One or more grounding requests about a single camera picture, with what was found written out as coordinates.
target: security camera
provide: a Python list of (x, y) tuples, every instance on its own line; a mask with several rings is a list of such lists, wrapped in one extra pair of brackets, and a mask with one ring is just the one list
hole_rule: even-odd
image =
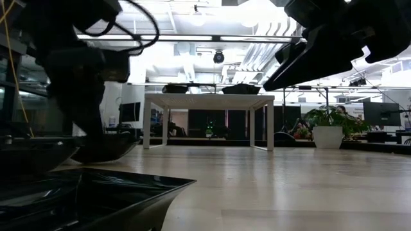
[(216, 51), (216, 54), (214, 55), (214, 63), (220, 64), (222, 62), (224, 62), (223, 51)]

